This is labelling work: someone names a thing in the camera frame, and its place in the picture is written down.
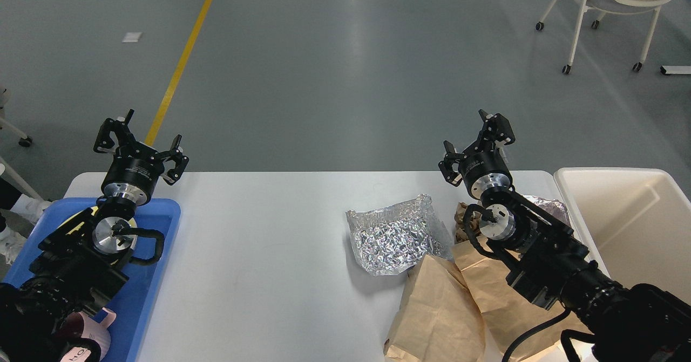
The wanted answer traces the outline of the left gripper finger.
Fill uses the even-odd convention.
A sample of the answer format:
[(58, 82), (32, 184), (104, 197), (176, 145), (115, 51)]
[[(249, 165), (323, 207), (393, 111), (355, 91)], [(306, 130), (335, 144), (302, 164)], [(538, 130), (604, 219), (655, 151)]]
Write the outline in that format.
[(188, 165), (189, 158), (183, 153), (181, 142), (182, 135), (176, 135), (167, 151), (155, 152), (151, 156), (156, 173), (170, 186), (180, 180)]
[(106, 118), (97, 133), (93, 151), (111, 154), (114, 159), (140, 157), (139, 142), (128, 127), (134, 114), (134, 109), (129, 109), (125, 117)]

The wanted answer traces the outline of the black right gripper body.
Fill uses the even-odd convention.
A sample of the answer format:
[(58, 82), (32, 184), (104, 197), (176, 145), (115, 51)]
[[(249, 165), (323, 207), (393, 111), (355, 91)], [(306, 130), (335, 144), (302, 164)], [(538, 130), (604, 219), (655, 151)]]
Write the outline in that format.
[(513, 178), (501, 152), (480, 152), (460, 160), (460, 173), (470, 197), (479, 200), (489, 188), (511, 188)]

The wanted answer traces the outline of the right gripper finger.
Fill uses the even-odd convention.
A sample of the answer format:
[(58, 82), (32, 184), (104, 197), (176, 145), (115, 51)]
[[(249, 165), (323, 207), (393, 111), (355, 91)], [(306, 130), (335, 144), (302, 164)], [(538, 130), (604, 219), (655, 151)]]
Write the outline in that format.
[(510, 121), (500, 113), (490, 114), (484, 110), (478, 113), (482, 119), (482, 129), (476, 141), (467, 147), (467, 155), (487, 152), (504, 157), (502, 148), (516, 141)]
[(439, 170), (447, 183), (454, 187), (459, 187), (460, 183), (462, 183), (463, 176), (454, 166), (459, 168), (460, 162), (464, 159), (465, 155), (463, 153), (458, 153), (454, 145), (449, 141), (443, 141), (443, 146), (445, 154), (438, 163)]

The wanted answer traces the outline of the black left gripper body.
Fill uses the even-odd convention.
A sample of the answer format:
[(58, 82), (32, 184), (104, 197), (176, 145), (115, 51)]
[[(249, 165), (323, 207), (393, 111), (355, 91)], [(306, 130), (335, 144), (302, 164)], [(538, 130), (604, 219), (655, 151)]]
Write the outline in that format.
[(136, 206), (148, 204), (164, 172), (160, 161), (132, 157), (115, 157), (102, 182), (101, 191), (106, 197), (123, 197)]

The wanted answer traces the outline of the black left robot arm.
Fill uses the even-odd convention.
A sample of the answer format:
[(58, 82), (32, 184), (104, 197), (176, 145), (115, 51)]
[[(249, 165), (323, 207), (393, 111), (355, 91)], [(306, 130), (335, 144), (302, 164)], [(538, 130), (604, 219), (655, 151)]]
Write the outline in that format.
[(125, 117), (107, 118), (93, 150), (113, 161), (94, 205), (68, 217), (37, 244), (19, 286), (2, 283), (2, 360), (99, 361), (105, 348), (87, 335), (67, 334), (67, 318), (98, 315), (129, 280), (128, 265), (156, 265), (165, 253), (165, 233), (136, 226), (160, 179), (174, 185), (188, 165), (177, 135), (158, 151), (136, 139)]

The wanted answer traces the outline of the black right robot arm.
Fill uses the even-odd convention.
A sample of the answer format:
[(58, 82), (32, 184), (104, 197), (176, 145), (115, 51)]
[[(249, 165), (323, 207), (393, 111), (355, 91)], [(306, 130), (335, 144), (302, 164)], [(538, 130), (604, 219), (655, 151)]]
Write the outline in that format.
[(517, 337), (503, 360), (518, 346), (575, 313), (589, 332), (563, 330), (560, 342), (569, 361), (579, 357), (572, 340), (592, 344), (599, 361), (689, 361), (689, 305), (654, 285), (624, 288), (586, 261), (589, 249), (573, 229), (516, 192), (501, 153), (516, 140), (502, 114), (479, 111), (482, 129), (462, 152), (449, 141), (439, 169), (447, 183), (465, 184), (477, 200), (462, 219), (476, 251), (509, 269), (508, 285), (545, 310), (561, 302), (564, 310)]

